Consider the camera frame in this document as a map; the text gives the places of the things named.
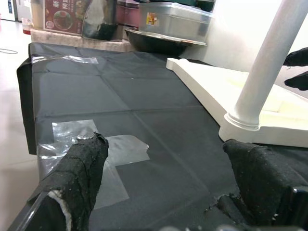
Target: poster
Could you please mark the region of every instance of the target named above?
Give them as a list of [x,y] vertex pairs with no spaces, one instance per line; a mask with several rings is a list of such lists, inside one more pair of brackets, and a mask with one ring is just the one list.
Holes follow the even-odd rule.
[[44,29],[81,34],[91,0],[45,0]]

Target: white plastic base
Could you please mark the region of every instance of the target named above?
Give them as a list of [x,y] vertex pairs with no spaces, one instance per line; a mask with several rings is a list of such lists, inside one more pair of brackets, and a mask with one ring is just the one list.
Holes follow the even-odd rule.
[[220,125],[224,141],[308,147],[308,101],[273,85],[255,130],[234,124],[228,117],[245,84],[247,72],[239,72],[186,59],[171,59],[167,68],[174,71]]

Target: cable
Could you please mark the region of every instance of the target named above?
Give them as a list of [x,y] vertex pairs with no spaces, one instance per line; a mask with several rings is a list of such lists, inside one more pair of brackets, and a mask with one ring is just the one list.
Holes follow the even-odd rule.
[[0,52],[5,53],[5,54],[18,54],[17,51],[8,50],[8,49],[4,49],[4,48],[0,48]]

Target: white fabric fraying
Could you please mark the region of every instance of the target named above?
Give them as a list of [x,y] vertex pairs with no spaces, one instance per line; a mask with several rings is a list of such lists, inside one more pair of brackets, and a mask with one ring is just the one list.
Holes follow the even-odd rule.
[[72,230],[72,215],[68,209],[67,203],[62,199],[61,191],[59,190],[52,190],[48,193],[48,196],[58,202],[61,207],[61,210],[65,216],[66,222],[66,231]]

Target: transparent plastic sheet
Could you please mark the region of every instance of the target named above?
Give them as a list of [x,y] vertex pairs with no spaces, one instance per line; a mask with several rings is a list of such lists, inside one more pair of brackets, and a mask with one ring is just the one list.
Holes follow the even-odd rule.
[[78,57],[78,56],[72,56],[72,55],[51,55],[51,56],[33,56],[31,58],[32,64],[35,64],[37,62],[46,61],[46,60],[55,60],[55,59],[66,59],[77,63],[83,63],[83,64],[98,64],[98,61],[95,57]]
[[[93,136],[97,128],[93,120],[52,123],[54,143],[38,145],[38,169],[43,179],[51,172],[77,140]],[[103,168],[103,177],[94,209],[110,206],[129,199],[116,166],[149,160],[149,146],[132,135],[106,137],[109,156]]]

